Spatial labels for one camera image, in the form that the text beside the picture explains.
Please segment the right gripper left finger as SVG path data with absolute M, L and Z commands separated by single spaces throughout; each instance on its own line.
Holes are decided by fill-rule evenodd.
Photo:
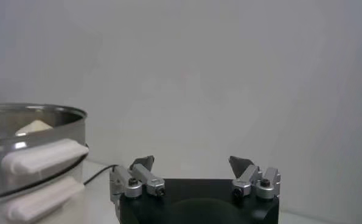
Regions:
M 121 196 L 138 198 L 146 187 L 148 195 L 162 198 L 165 196 L 165 180 L 155 176 L 151 169 L 153 155 L 137 158 L 129 167 L 114 166 L 110 171 L 110 200 L 116 203 Z

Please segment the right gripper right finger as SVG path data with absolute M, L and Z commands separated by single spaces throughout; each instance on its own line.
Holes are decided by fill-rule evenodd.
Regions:
M 232 194 L 243 199 L 252 193 L 261 200 L 280 197 L 280 173 L 277 168 L 268 167 L 265 173 L 250 159 L 230 156 L 228 159 L 235 178 L 232 180 Z

